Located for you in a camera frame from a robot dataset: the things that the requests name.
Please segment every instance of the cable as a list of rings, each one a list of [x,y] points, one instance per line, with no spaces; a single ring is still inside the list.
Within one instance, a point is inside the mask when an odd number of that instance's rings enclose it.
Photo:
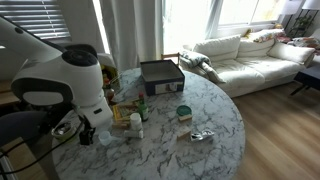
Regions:
[[[35,160],[34,162],[32,162],[31,164],[23,167],[23,168],[20,168],[18,170],[15,170],[15,171],[10,171],[10,172],[0,172],[0,174],[13,174],[13,173],[17,173],[17,172],[20,172],[20,171],[23,171],[31,166],[33,166],[34,164],[36,164],[37,162],[39,162],[41,159],[43,159],[44,157],[46,157],[49,153],[51,153],[53,150],[57,149],[58,147],[60,147],[61,145],[63,145],[64,143],[66,143],[67,141],[69,141],[70,139],[72,139],[76,134],[78,134],[79,130],[81,129],[82,125],[83,125],[84,121],[81,121],[81,124],[78,126],[76,132],[70,136],[68,139],[66,139],[65,141],[63,141],[62,143],[56,145],[55,147],[53,147],[52,149],[50,149],[49,151],[47,151],[46,153],[44,153],[40,158],[38,158],[37,160]]]
[[[3,151],[2,154],[0,155],[0,159],[1,159],[3,156],[7,156],[7,154],[8,154],[9,152],[11,152],[11,151],[14,150],[15,148],[19,147],[21,144],[24,144],[24,143],[26,143],[26,142],[29,142],[29,141],[35,139],[35,138],[38,138],[38,137],[41,136],[41,135],[42,135],[42,134],[38,134],[38,135],[35,135],[35,136],[33,136],[33,137],[29,138],[29,139],[23,140],[23,141],[19,142],[18,144],[14,145],[13,147],[11,147],[10,149],[8,149],[7,151]]]

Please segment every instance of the marble table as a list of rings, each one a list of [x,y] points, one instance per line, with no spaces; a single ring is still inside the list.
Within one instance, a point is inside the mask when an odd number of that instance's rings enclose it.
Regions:
[[[231,179],[237,171],[245,148],[241,115],[232,100],[210,81],[183,71],[182,92],[146,97],[149,120],[143,123],[143,139],[126,139],[111,130],[116,138],[102,146],[82,146],[76,139],[53,151],[59,177],[64,179]],[[123,89],[116,99],[126,100],[145,92],[140,69],[122,74]],[[180,123],[176,109],[192,109],[192,122]],[[69,113],[66,119],[77,119]],[[192,132],[212,130],[204,141],[177,141],[182,126]]]

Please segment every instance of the cardboard box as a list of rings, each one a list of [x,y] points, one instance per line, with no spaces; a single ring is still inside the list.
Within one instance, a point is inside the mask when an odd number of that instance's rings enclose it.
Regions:
[[[148,96],[183,91],[185,76],[172,60],[147,61],[140,64]]]

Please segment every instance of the white bottle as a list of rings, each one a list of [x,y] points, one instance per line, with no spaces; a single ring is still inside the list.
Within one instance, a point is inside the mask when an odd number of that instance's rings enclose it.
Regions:
[[[139,113],[132,113],[130,115],[130,124],[131,124],[132,130],[134,131],[142,130],[141,117]]]

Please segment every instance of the window blinds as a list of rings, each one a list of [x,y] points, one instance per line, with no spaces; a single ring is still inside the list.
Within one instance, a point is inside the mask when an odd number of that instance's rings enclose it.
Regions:
[[[0,14],[41,39],[70,37],[56,0],[0,0]]]

